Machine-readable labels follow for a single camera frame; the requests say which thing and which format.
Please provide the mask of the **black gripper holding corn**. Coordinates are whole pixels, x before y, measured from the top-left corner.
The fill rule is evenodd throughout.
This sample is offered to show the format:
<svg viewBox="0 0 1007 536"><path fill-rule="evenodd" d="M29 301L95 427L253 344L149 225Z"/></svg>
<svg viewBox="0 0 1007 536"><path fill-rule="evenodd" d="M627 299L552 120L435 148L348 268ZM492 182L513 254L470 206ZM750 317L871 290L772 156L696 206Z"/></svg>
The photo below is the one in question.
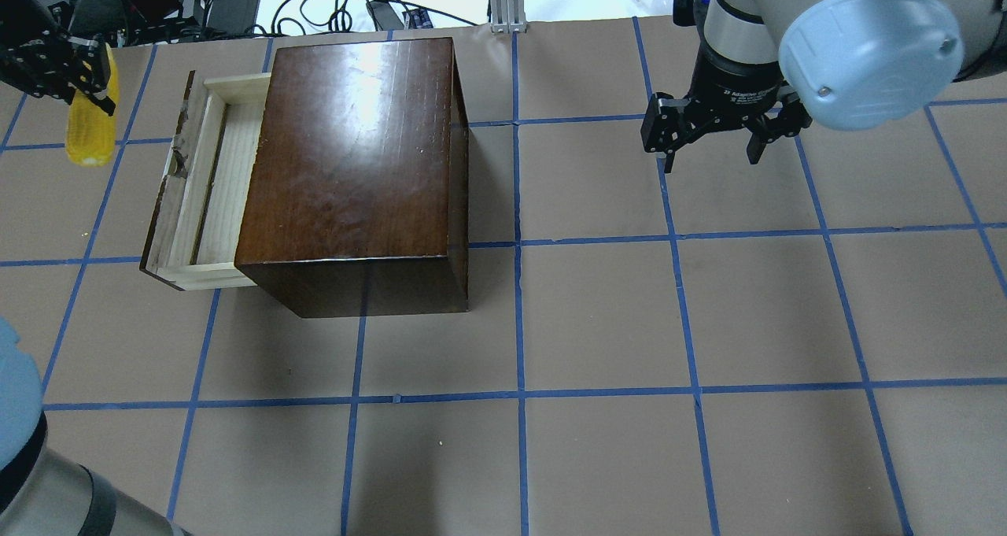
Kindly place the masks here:
<svg viewBox="0 0 1007 536"><path fill-rule="evenodd" d="M2 81L71 103L71 113L115 116L116 80L102 33L79 36L71 0L1 0Z"/></svg>

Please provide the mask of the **black gripper on box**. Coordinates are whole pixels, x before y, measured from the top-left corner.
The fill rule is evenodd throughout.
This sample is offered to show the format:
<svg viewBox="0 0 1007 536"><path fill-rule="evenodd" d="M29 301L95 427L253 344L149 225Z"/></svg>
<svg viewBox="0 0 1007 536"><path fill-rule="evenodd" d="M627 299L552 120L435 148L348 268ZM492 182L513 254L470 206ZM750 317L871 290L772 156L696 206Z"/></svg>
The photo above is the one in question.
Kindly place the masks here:
<svg viewBox="0 0 1007 536"><path fill-rule="evenodd" d="M664 153L664 174L677 151L705 135L746 130L746 157L758 165L767 146L809 128L813 119L776 62L748 64L700 46L683 98L655 92L640 128L644 151Z"/></svg>

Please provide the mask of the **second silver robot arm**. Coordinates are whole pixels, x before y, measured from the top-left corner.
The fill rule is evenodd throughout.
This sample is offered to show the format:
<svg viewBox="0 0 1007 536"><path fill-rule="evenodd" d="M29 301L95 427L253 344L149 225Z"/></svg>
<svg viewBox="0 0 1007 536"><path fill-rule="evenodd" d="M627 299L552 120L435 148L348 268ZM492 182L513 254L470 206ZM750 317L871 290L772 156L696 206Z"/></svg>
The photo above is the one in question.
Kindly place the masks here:
<svg viewBox="0 0 1007 536"><path fill-rule="evenodd" d="M700 47L687 94L648 101L641 145L665 172L703 135L745 128L754 165L813 123L876 128L1005 70L1005 0L673 0L670 13Z"/></svg>

